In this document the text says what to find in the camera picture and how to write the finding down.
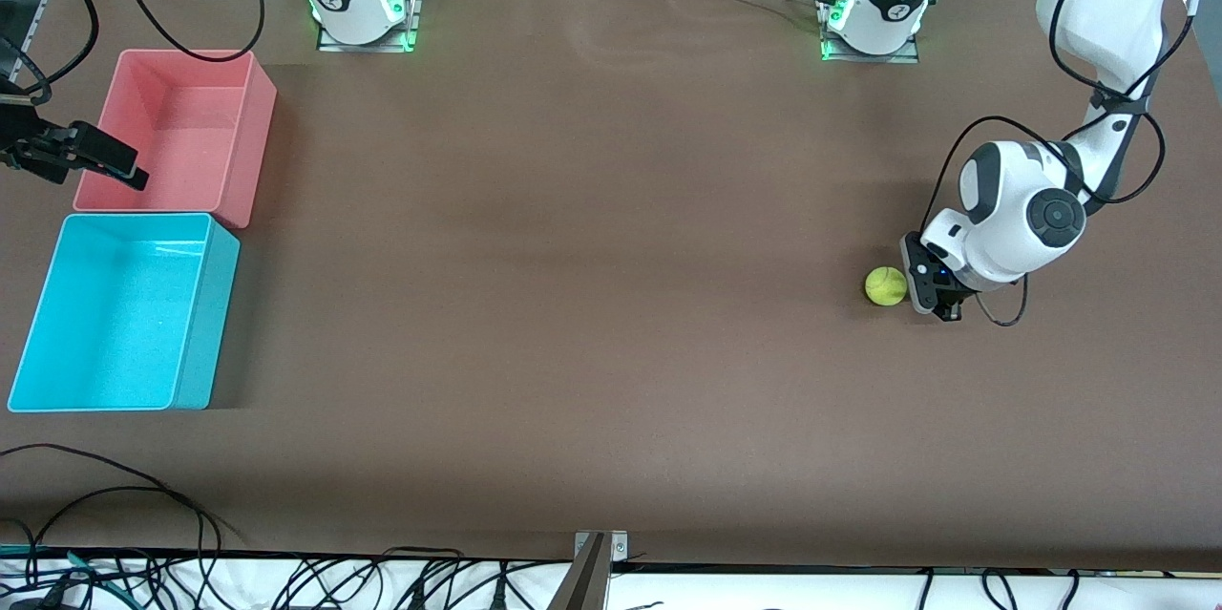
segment metal frame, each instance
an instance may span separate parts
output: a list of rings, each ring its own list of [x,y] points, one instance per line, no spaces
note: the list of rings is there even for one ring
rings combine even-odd
[[[577,555],[547,610],[605,610],[611,562],[627,560],[627,532],[578,532]]]

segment yellow tennis ball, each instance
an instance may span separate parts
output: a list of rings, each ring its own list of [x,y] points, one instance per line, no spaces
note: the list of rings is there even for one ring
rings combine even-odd
[[[895,266],[877,266],[865,277],[865,297],[870,302],[891,307],[899,304],[908,295],[908,280]]]

